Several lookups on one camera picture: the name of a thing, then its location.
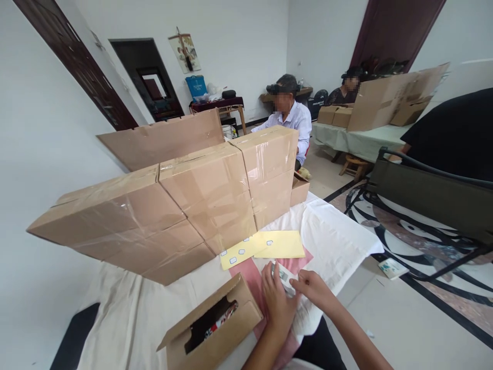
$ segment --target blue bucket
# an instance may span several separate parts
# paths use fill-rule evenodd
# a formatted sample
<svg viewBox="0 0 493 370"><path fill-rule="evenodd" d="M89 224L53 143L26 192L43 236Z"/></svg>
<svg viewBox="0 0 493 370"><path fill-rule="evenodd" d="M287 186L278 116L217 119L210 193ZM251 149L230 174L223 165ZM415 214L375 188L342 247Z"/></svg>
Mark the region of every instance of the blue bucket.
<svg viewBox="0 0 493 370"><path fill-rule="evenodd" d="M192 98L194 98L194 103L196 103L195 97L202 96L207 94L207 87L205 85L204 76L190 76L185 77L186 84L190 89L190 94L192 94Z"/></svg>

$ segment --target hand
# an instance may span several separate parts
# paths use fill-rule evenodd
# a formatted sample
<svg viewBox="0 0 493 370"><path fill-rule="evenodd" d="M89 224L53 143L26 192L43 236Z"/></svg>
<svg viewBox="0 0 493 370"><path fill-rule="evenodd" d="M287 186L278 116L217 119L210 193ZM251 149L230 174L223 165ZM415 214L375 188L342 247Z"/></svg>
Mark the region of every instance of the hand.
<svg viewBox="0 0 493 370"><path fill-rule="evenodd" d="M285 339L293 324L301 294L297 292L292 298L286 295L279 277L278 264L274 267L274 277L272 277L272 262L262 270L262 287L269 310L267 325L271 325Z"/></svg>
<svg viewBox="0 0 493 370"><path fill-rule="evenodd" d="M300 270L298 280L290 279L289 282L329 317L341 307L334 293L315 271Z"/></svg>

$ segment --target person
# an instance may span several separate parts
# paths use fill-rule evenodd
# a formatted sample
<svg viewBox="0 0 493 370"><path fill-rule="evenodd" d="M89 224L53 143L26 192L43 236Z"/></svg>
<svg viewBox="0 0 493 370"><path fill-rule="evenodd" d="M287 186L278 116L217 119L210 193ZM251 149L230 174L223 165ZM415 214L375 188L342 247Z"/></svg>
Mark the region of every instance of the person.
<svg viewBox="0 0 493 370"><path fill-rule="evenodd" d="M325 105L351 104L356 101L359 89L359 77L362 74L360 67L351 67L341 76L343 84L327 97Z"/></svg>
<svg viewBox="0 0 493 370"><path fill-rule="evenodd" d="M491 102L493 88L441 103L401 137L401 152L437 170L493 181Z"/></svg>
<svg viewBox="0 0 493 370"><path fill-rule="evenodd" d="M316 272L301 270L298 280L291 279L296 295L289 298L282 287L279 265L275 265L274 277L271 268L272 262L269 262L262 270L262 287L268 308L267 325L242 370L272 369L288 337L302 294L320 308L339 330L359 369L392 370L392 366ZM300 348L286 367L297 370L320 368L346 369L323 317L315 334L303 338Z"/></svg>
<svg viewBox="0 0 493 370"><path fill-rule="evenodd" d="M310 146L312 116L307 107L295 100L298 83L293 75L283 75L277 80L276 84L280 88L272 90L269 93L274 95L274 105L277 111L271 114L269 119L262 125L253 128L252 132L257 132L275 125L282 125L298 130L298 148L296 150L294 167L294 170L298 171L305 162L306 153Z"/></svg>

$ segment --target dark shirt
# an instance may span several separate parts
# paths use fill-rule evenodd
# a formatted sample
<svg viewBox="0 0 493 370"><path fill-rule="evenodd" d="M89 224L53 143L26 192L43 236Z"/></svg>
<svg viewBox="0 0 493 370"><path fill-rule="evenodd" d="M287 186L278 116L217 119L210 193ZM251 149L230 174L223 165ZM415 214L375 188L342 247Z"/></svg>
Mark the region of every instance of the dark shirt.
<svg viewBox="0 0 493 370"><path fill-rule="evenodd" d="M407 155L438 170L493 181L492 105L493 88L443 102L402 136L411 146Z"/></svg>
<svg viewBox="0 0 493 370"><path fill-rule="evenodd" d="M340 91L340 87L338 87L336 90L334 90L329 94L329 97L327 98L327 102L325 103L325 105L354 103L356 101L357 95L358 92L354 90L354 91L348 91L346 96L343 96L342 91Z"/></svg>

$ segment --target black bag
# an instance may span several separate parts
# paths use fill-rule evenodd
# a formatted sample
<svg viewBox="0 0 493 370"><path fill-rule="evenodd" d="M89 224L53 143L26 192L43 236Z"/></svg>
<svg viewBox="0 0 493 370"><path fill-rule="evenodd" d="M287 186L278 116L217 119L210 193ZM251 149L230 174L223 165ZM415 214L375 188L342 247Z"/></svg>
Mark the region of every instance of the black bag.
<svg viewBox="0 0 493 370"><path fill-rule="evenodd" d="M236 91L234 90L226 90L222 92L223 99L231 99L236 97Z"/></svg>

